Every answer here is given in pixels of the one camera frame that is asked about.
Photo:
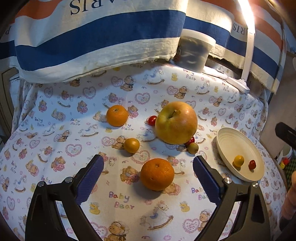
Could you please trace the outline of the person's hand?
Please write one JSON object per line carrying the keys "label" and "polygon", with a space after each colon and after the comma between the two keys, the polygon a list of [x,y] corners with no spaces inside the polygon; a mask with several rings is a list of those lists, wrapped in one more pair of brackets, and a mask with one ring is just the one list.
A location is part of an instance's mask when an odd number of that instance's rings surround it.
{"label": "person's hand", "polygon": [[288,190],[282,206],[281,214],[286,220],[291,220],[296,208],[296,171],[292,173],[292,185]]}

